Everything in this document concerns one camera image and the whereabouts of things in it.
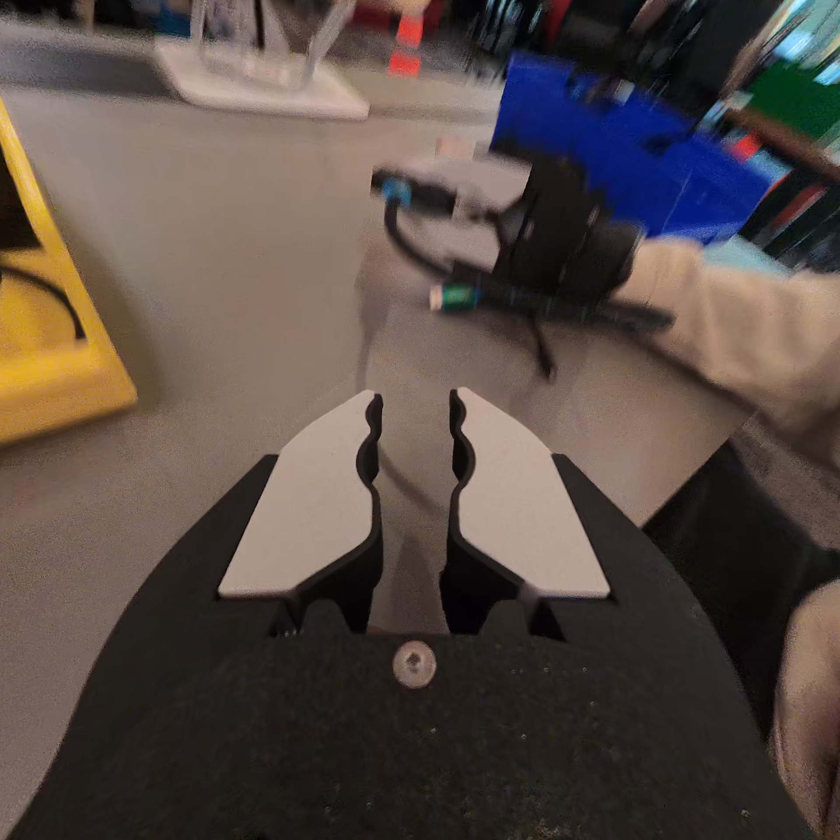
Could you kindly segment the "blue plastic bin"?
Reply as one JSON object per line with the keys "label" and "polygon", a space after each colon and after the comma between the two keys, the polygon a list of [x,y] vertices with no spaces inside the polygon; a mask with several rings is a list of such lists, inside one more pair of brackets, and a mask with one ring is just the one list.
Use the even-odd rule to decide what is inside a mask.
{"label": "blue plastic bin", "polygon": [[615,217],[652,236],[729,240],[770,178],[629,80],[516,52],[490,147],[568,158]]}

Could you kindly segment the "white panel stand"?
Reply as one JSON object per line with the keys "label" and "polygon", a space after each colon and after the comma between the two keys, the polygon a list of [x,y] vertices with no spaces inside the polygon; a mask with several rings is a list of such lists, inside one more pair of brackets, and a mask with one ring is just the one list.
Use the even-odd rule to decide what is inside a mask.
{"label": "white panel stand", "polygon": [[156,35],[155,57],[173,90],[198,107],[363,121],[370,104],[326,61],[354,9],[332,2],[299,53],[271,2],[193,2],[189,36]]}

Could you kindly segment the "person's torso in cream hoodie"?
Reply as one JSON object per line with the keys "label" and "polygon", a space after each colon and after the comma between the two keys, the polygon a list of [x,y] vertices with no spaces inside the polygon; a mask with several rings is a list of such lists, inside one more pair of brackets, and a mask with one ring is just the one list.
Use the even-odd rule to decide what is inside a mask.
{"label": "person's torso in cream hoodie", "polygon": [[809,827],[839,838],[839,581],[809,594],[786,628],[770,750]]}

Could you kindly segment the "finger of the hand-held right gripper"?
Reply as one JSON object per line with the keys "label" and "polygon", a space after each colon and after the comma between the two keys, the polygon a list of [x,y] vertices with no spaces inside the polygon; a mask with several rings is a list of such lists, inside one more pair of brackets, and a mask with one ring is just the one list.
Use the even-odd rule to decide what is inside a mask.
{"label": "finger of the hand-held right gripper", "polygon": [[472,224],[521,224],[526,215],[522,196],[502,206],[482,192],[457,191],[456,222]]}
{"label": "finger of the hand-held right gripper", "polygon": [[410,160],[410,173],[451,187],[524,187],[532,165],[508,157],[418,157]]}

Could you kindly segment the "dark adapter with short cable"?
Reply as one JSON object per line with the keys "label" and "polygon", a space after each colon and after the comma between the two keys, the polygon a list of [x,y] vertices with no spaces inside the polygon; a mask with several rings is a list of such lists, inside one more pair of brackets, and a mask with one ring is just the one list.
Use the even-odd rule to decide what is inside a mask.
{"label": "dark adapter with short cable", "polygon": [[551,382],[557,364],[543,338],[540,323],[552,313],[553,298],[520,278],[510,264],[510,252],[529,221],[532,203],[522,196],[526,215],[521,224],[488,224],[496,236],[499,253],[493,269],[486,270],[457,259],[452,260],[451,266],[446,266],[418,249],[401,229],[401,211],[454,221],[456,190],[385,167],[374,170],[371,190],[384,199],[383,222],[394,246],[416,267],[438,278],[438,283],[429,292],[430,310],[467,312],[492,308],[519,315],[526,321],[534,341],[539,370]]}

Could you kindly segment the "orange traffic cone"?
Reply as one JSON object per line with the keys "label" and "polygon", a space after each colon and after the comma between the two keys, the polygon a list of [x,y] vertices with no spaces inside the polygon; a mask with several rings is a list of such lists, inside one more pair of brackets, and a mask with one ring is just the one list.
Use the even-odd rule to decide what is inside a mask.
{"label": "orange traffic cone", "polygon": [[403,13],[395,32],[395,45],[387,66],[390,77],[416,78],[422,67],[424,14]]}

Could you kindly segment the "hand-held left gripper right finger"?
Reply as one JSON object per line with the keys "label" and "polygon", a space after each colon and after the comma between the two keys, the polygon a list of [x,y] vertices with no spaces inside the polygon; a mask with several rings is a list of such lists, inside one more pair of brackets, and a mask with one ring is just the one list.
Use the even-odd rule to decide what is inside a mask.
{"label": "hand-held left gripper right finger", "polygon": [[469,388],[449,394],[456,485],[440,600],[449,632],[476,635],[501,602],[527,626],[549,602],[612,595],[550,448]]}

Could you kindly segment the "person's right forearm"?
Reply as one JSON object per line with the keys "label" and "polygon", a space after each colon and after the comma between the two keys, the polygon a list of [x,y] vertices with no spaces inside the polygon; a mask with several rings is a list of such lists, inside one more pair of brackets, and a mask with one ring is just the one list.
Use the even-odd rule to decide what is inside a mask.
{"label": "person's right forearm", "polygon": [[612,299],[673,314],[663,354],[751,405],[804,457],[839,467],[839,278],[715,265],[699,246],[650,238]]}

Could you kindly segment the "yellow plastic bin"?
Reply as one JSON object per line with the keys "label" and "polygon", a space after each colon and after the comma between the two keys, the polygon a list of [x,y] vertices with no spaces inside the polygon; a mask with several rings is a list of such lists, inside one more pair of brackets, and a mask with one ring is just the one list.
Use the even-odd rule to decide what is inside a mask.
{"label": "yellow plastic bin", "polygon": [[1,142],[41,248],[2,254],[2,263],[44,277],[76,308],[87,341],[75,341],[66,310],[50,294],[9,275],[1,292],[2,445],[133,407],[138,393],[70,255],[5,103]]}

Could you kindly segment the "green plastic bin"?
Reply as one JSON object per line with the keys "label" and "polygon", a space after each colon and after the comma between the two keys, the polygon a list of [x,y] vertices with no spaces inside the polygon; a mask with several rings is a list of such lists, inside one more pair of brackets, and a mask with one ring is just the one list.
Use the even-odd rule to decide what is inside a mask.
{"label": "green plastic bin", "polygon": [[777,60],[750,87],[749,107],[814,140],[839,120],[838,62],[825,66]]}

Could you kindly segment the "cluttered wooden table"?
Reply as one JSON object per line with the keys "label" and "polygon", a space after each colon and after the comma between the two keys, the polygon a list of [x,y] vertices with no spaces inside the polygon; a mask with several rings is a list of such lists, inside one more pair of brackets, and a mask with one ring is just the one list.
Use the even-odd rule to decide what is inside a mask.
{"label": "cluttered wooden table", "polygon": [[817,175],[824,182],[839,184],[839,166],[828,156],[826,149],[808,135],[767,117],[750,107],[726,108],[721,122],[754,134],[762,146],[792,165]]}

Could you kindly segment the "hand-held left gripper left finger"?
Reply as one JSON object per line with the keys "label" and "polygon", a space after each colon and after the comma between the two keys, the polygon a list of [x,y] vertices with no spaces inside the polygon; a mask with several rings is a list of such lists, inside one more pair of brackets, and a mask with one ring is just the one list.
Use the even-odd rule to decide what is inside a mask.
{"label": "hand-held left gripper left finger", "polygon": [[375,488],[382,396],[365,390],[306,426],[278,454],[217,595],[280,601],[301,624],[334,602],[365,634],[384,568]]}

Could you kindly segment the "grey desk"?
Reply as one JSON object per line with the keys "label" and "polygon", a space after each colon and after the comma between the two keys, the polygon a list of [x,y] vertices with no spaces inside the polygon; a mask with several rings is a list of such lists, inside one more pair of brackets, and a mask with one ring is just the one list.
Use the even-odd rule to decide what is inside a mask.
{"label": "grey desk", "polygon": [[445,629],[432,585],[465,385],[645,522],[749,413],[625,338],[546,329],[542,380],[509,321],[434,317],[371,171],[490,139],[501,91],[343,69],[362,122],[53,88],[58,58],[151,46],[2,23],[2,96],[139,394],[129,413],[2,450],[2,837],[88,672],[170,547],[263,455],[365,388],[384,398],[385,571],[374,629]]}

